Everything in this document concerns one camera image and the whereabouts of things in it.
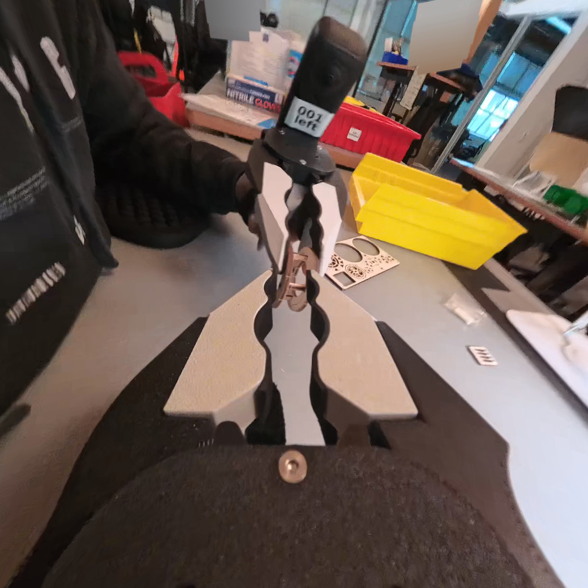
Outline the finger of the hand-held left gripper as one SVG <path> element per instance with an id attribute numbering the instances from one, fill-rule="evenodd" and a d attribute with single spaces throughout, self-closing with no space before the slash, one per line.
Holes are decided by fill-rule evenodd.
<path id="1" fill-rule="evenodd" d="M 280 167 L 264 165 L 261 194 L 255 199 L 255 215 L 258 215 L 264 245 L 276 274 L 282 274 L 285 249 L 289 242 L 289 233 L 288 233 L 289 210 L 285 202 L 289 196 L 289 188 L 292 188 L 292 181 Z"/>
<path id="2" fill-rule="evenodd" d="M 335 185 L 314 184 L 311 199 L 318 202 L 318 215 L 311 220 L 311 252 L 318 255 L 318 274 L 324 277 L 338 237 L 342 212 Z"/>

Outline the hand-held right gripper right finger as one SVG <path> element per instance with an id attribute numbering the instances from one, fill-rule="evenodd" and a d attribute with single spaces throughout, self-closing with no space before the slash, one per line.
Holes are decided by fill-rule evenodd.
<path id="1" fill-rule="evenodd" d="M 309 401 L 319 421 L 413 421 L 416 405 L 376 320 L 309 272 Z"/>

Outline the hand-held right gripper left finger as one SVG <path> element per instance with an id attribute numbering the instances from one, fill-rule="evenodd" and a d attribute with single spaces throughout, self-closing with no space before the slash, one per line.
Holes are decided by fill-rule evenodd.
<path id="1" fill-rule="evenodd" d="M 165 416 L 233 423 L 239 431 L 268 421 L 274 377 L 264 340 L 274 328 L 271 287 L 274 272 L 264 272 L 209 312 L 164 405 Z"/>

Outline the wooden spool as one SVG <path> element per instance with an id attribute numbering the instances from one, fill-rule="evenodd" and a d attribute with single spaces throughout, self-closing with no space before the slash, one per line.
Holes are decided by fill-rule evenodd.
<path id="1" fill-rule="evenodd" d="M 276 282 L 274 307 L 288 303 L 292 312 L 304 311 L 307 305 L 307 277 L 319 270 L 319 260 L 309 248 L 292 252 L 292 245 L 285 248 L 282 270 Z"/>

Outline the wooden standing desk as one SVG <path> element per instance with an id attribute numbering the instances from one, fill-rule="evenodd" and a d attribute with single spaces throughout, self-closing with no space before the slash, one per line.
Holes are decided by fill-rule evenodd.
<path id="1" fill-rule="evenodd" d="M 391 117 L 425 134 L 426 123 L 437 123 L 447 109 L 465 98 L 465 88 L 441 74 L 419 77 L 407 63 L 377 62 L 383 84 L 383 117 Z"/>

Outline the laser-cut wooden sheet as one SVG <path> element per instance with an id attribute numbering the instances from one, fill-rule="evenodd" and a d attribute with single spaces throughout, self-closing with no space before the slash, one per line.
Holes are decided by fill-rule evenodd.
<path id="1" fill-rule="evenodd" d="M 352 287 L 365 284 L 401 261 L 386 255 L 365 237 L 342 240 L 335 248 L 332 261 L 326 266 L 326 278 L 338 289 L 348 290 Z"/>

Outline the red plastic tote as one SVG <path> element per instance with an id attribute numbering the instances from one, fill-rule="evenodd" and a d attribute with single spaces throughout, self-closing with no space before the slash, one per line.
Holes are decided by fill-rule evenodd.
<path id="1" fill-rule="evenodd" d="M 381 115 L 377 110 L 344 98 L 335 120 L 322 134 L 322 144 L 354 151 L 354 154 L 376 154 L 391 162 L 403 162 L 413 143 L 421 138 L 414 129 Z"/>

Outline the blue glove box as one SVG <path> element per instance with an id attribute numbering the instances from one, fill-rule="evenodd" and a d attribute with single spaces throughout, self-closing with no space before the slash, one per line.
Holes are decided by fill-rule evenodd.
<path id="1" fill-rule="evenodd" d="M 285 101 L 282 91 L 239 77 L 226 77 L 224 98 L 274 115 L 280 115 Z"/>

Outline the white wipes canister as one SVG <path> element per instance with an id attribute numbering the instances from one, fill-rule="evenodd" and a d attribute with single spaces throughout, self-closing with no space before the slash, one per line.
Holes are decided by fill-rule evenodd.
<path id="1" fill-rule="evenodd" d="M 288 63 L 285 63 L 285 88 L 289 91 L 292 85 L 292 79 L 298 74 L 298 67 L 302 62 L 302 55 L 304 55 L 304 43 L 289 43 L 289 50 L 288 50 Z"/>

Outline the yellow plastic bin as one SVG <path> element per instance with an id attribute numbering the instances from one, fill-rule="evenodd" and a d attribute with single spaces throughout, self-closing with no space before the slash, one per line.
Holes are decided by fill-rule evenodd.
<path id="1" fill-rule="evenodd" d="M 365 154 L 348 179 L 355 233 L 463 270 L 481 270 L 527 231 L 477 191 Z"/>

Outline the white cardboard box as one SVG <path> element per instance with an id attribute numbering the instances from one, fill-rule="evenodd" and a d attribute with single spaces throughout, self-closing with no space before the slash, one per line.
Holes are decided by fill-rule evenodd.
<path id="1" fill-rule="evenodd" d="M 229 43 L 226 77 L 285 91 L 289 39 L 261 27 L 249 43 Z"/>

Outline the clear plastic bag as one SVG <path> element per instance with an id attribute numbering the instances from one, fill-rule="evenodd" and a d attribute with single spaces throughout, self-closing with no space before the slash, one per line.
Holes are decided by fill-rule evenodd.
<path id="1" fill-rule="evenodd" d="M 481 320 L 486 318 L 486 311 L 481 311 L 477 305 L 472 305 L 469 299 L 454 293 L 443 307 L 458 318 L 465 328 L 481 326 Z"/>

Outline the red plastic basket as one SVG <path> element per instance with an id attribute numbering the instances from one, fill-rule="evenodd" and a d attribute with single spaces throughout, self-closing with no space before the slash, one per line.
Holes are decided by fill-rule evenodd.
<path id="1" fill-rule="evenodd" d="M 180 82 L 170 79 L 154 55 L 116 51 L 116 56 L 121 67 L 130 72 L 130 77 L 135 77 L 137 84 L 143 88 L 152 105 L 170 123 L 188 129 Z"/>

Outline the white flat device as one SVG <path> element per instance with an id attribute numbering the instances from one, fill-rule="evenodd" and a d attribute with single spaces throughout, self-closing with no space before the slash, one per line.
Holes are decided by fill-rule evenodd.
<path id="1" fill-rule="evenodd" d="M 541 362 L 565 384 L 565 389 L 588 405 L 588 371 L 571 365 L 564 354 L 565 318 L 548 312 L 507 311 L 507 322 L 541 357 Z"/>

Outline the wooden side table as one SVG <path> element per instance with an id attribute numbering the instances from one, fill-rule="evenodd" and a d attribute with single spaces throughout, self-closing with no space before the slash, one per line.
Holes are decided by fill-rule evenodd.
<path id="1" fill-rule="evenodd" d="M 576 242 L 581 242 L 582 248 L 588 248 L 588 231 L 565 220 L 554 205 L 544 202 L 544 201 L 533 201 L 532 196 L 512 188 L 502 177 L 483 172 L 469 162 L 460 159 L 448 159 L 452 167 L 457 167 L 460 173 L 465 173 L 469 179 L 492 188 L 497 196 L 505 196 L 507 201 L 523 205 L 525 210 L 544 217 L 551 227 L 565 233 L 568 237 L 573 237 Z"/>

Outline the person's black hoodie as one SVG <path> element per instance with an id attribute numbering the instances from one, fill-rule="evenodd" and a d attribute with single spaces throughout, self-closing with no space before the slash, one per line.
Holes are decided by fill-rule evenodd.
<path id="1" fill-rule="evenodd" d="M 43 371 L 103 270 L 114 270 L 92 201 L 86 62 L 96 4 L 2 4 L 0 405 Z"/>

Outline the green plastic object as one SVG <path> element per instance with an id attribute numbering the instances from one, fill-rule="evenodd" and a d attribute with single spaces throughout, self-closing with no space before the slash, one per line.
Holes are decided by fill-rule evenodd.
<path id="1" fill-rule="evenodd" d="M 551 185 L 544 194 L 544 202 L 558 209 L 565 217 L 581 217 L 588 212 L 588 199 L 564 185 Z"/>

